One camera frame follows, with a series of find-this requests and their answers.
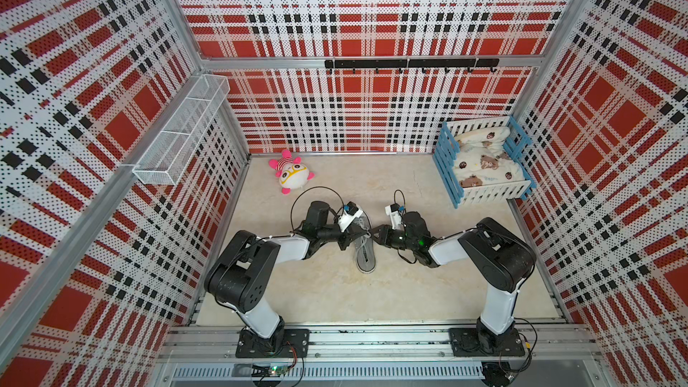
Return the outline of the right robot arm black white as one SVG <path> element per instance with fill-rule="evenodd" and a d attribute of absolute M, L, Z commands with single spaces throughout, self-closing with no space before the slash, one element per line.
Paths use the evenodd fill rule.
<path fill-rule="evenodd" d="M 537 257 L 520 238 L 491 217 L 445 238 L 434 238 L 416 211 L 392 224 L 372 229 L 376 244 L 398 252 L 410 251 L 415 261 L 435 269 L 461 260 L 472 261 L 487 282 L 485 306 L 476 326 L 455 331 L 456 356 L 517 356 L 525 354 L 513 316 L 522 285 L 535 271 Z"/>

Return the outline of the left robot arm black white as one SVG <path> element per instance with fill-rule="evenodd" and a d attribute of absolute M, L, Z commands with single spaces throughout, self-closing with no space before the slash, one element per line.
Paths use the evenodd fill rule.
<path fill-rule="evenodd" d="M 306 355 L 306 348 L 298 343 L 309 331 L 287 330 L 283 317 L 264 296 L 273 269 L 281 263 L 307 260 L 329 243 L 344 251 L 356 241 L 366 241 L 370 233 L 363 217 L 364 211 L 354 202 L 336 212 L 327 202 L 314 201 L 289 235 L 261 238 L 240 230 L 231 238 L 206 276 L 204 289 L 217 305 L 233 311 L 245 324 L 237 358 L 279 356 L 288 347 L 299 357 Z"/>

